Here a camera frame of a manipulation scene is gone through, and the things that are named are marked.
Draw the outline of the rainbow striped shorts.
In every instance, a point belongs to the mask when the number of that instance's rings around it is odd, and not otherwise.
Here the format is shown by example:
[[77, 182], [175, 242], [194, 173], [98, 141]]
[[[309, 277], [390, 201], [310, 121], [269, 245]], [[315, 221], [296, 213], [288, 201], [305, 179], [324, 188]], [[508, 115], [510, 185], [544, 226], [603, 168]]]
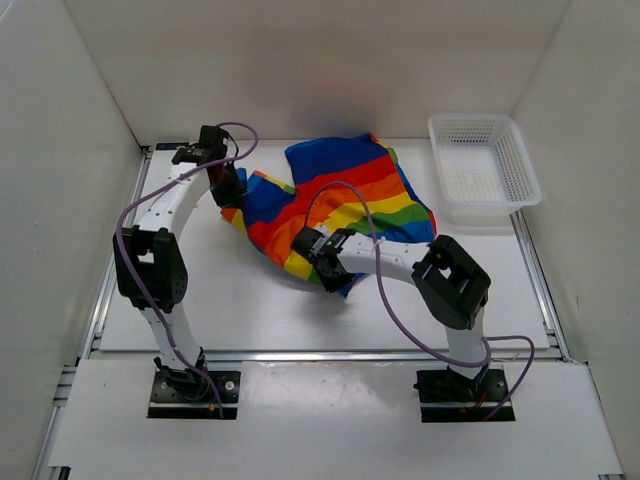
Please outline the rainbow striped shorts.
[[375, 230], [402, 243], [435, 239], [434, 213], [414, 192], [395, 151], [373, 135], [309, 140], [288, 147], [285, 157], [292, 184], [239, 169], [247, 190], [245, 207], [224, 208], [221, 215], [287, 273], [320, 281], [311, 264], [291, 248], [305, 225], [364, 235]]

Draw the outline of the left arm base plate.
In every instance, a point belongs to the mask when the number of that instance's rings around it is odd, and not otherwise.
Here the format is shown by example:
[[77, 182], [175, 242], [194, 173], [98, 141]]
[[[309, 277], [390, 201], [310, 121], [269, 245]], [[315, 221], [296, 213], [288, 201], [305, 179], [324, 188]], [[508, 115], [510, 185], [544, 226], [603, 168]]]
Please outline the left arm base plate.
[[241, 387], [240, 371], [210, 371], [220, 394], [222, 409], [218, 408], [207, 382], [202, 381], [194, 391], [183, 394], [170, 384], [167, 375], [154, 375], [147, 417], [151, 419], [235, 420]]

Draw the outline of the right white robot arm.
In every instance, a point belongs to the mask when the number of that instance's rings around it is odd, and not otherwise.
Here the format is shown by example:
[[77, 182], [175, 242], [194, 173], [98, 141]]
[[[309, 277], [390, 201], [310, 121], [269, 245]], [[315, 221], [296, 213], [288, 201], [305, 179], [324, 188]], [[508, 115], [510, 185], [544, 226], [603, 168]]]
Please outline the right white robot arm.
[[[447, 364], [432, 383], [418, 384], [418, 390], [439, 401], [459, 403], [482, 396], [490, 362], [483, 316], [491, 280], [455, 239], [439, 235], [432, 242], [402, 243], [346, 228], [330, 234], [305, 226], [291, 249], [309, 262], [328, 292], [343, 289], [359, 274], [376, 277], [383, 305], [402, 334]], [[444, 327], [447, 354], [429, 347], [401, 322], [384, 291], [385, 278], [404, 282], [419, 292], [431, 317]]]

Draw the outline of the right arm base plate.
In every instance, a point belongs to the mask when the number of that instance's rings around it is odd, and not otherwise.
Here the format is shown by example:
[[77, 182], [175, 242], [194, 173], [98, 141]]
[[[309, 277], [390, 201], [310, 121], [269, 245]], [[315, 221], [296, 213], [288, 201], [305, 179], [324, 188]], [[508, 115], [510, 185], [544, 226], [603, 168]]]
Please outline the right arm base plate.
[[422, 423], [513, 422], [516, 420], [505, 373], [483, 368], [468, 379], [450, 368], [418, 370], [417, 391]]

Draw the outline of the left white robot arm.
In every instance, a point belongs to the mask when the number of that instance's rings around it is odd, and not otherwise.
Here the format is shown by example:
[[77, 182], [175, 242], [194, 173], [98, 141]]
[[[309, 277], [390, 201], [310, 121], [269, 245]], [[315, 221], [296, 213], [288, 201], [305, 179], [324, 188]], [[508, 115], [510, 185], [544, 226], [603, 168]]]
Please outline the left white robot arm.
[[148, 322], [164, 381], [188, 400], [210, 391], [210, 377], [182, 306], [188, 273], [178, 240], [205, 194], [221, 209], [245, 206], [247, 189], [234, 166], [238, 156], [228, 153], [237, 145], [229, 125], [204, 125], [197, 142], [180, 146], [165, 185], [142, 199], [150, 203], [146, 212], [130, 227], [118, 225], [113, 237], [118, 290]]

